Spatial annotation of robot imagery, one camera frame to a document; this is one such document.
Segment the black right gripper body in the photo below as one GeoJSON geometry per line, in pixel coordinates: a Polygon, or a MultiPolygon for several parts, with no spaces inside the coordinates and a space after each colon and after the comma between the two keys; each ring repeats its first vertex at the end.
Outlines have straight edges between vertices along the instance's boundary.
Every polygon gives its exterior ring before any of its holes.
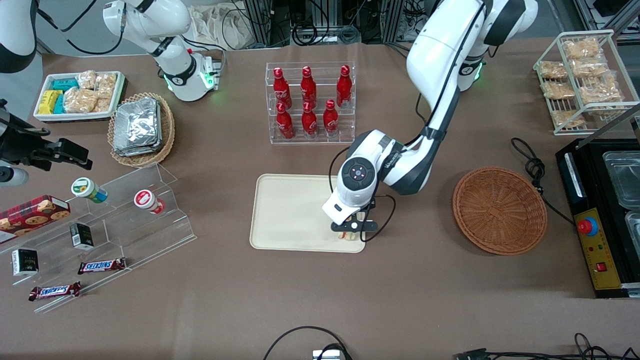
{"type": "Polygon", "coordinates": [[[63,159],[57,146],[45,137],[51,134],[46,128],[36,128],[14,116],[6,109],[6,100],[0,101],[0,156],[3,162],[18,166],[33,166],[50,171],[53,162],[63,159]]]}

